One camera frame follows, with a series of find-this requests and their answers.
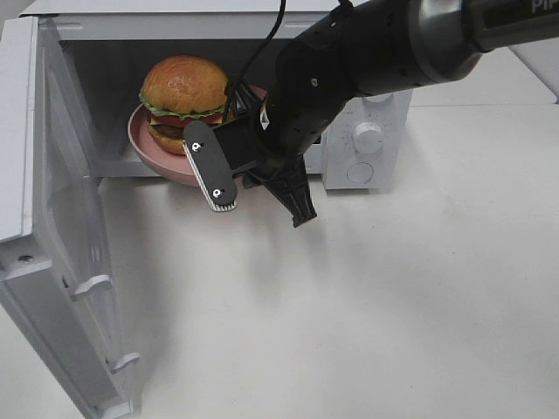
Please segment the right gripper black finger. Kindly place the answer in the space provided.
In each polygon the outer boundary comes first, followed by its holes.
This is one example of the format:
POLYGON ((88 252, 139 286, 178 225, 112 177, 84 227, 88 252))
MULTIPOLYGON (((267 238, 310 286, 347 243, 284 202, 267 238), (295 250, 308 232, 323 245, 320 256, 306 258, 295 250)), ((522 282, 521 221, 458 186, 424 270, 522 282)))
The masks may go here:
POLYGON ((283 168, 249 169, 244 174, 244 186, 264 186, 291 213, 294 228, 316 217, 303 156, 283 168))
POLYGON ((241 83, 231 100, 230 120, 235 120, 247 114, 253 116, 259 110, 266 95, 267 90, 261 87, 241 83))

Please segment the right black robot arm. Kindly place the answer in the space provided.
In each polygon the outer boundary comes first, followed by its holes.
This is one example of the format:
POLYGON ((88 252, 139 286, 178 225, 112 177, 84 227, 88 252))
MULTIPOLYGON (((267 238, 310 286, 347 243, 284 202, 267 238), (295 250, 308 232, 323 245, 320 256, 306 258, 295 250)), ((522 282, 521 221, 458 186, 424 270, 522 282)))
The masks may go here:
POLYGON ((557 34, 550 1, 342 1, 279 52, 261 101, 190 123, 183 148, 212 210, 235 208, 242 176, 301 225, 315 217, 303 155, 349 100, 460 80, 484 53, 557 34))

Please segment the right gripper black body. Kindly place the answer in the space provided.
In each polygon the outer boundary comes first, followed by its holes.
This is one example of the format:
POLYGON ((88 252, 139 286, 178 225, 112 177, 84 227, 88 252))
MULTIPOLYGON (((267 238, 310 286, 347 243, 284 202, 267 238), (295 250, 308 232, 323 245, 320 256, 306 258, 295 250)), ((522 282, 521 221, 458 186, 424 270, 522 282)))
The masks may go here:
POLYGON ((235 180, 252 168, 283 168, 304 156, 346 104, 378 98, 404 124, 411 102, 409 1, 341 2, 293 38, 275 61, 275 82, 259 110, 212 128, 188 125, 183 148, 210 208, 235 209, 235 180))

